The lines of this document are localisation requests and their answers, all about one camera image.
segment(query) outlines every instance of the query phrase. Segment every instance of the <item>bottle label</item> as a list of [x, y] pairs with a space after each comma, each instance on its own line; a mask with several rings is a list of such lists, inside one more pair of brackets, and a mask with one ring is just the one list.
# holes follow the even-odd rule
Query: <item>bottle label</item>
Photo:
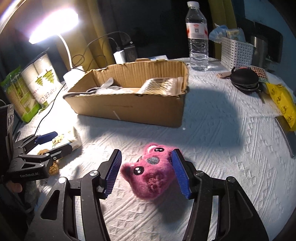
[[206, 23], [186, 23], [189, 39], [208, 39]]

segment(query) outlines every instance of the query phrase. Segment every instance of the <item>printed tree logo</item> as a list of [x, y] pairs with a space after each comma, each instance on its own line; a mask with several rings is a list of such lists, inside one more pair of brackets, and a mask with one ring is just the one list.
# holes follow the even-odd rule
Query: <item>printed tree logo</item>
[[45, 75], [43, 75], [43, 78], [46, 78], [50, 83], [54, 82], [54, 74], [52, 72], [52, 70], [49, 70], [46, 72]]
[[39, 77], [35, 82], [36, 82], [37, 84], [43, 86], [42, 76]]

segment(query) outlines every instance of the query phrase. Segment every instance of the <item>cardboard box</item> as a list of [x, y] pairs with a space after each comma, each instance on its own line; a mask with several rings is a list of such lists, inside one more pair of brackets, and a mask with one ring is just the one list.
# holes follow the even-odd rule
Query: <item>cardboard box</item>
[[183, 77], [182, 94], [163, 96], [154, 94], [107, 94], [66, 97], [72, 109], [81, 115], [131, 121], [168, 127], [180, 127], [188, 69], [181, 61], [137, 61], [114, 64], [105, 69], [89, 71], [68, 92], [85, 92], [100, 87], [110, 77], [114, 85], [140, 88], [147, 79], [155, 77]]

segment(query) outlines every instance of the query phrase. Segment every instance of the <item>gray cloth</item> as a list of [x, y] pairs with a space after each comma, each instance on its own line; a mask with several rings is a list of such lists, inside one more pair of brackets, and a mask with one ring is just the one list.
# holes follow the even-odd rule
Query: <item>gray cloth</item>
[[63, 98], [65, 99], [66, 97], [73, 97], [73, 96], [78, 96], [78, 95], [92, 95], [92, 94], [100, 94], [99, 91], [101, 89], [113, 89], [113, 90], [120, 90], [122, 87], [119, 86], [111, 86], [114, 83], [113, 78], [109, 78], [104, 84], [102, 84], [101, 87], [94, 87], [86, 92], [69, 92], [63, 95]]

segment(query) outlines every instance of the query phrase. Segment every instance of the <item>water bottle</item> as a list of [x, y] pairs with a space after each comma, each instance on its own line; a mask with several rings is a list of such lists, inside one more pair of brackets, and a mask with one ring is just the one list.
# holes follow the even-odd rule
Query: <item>water bottle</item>
[[187, 2], [189, 11], [186, 16], [186, 28], [189, 43], [191, 68], [206, 71], [209, 59], [207, 20], [200, 11], [198, 2]]

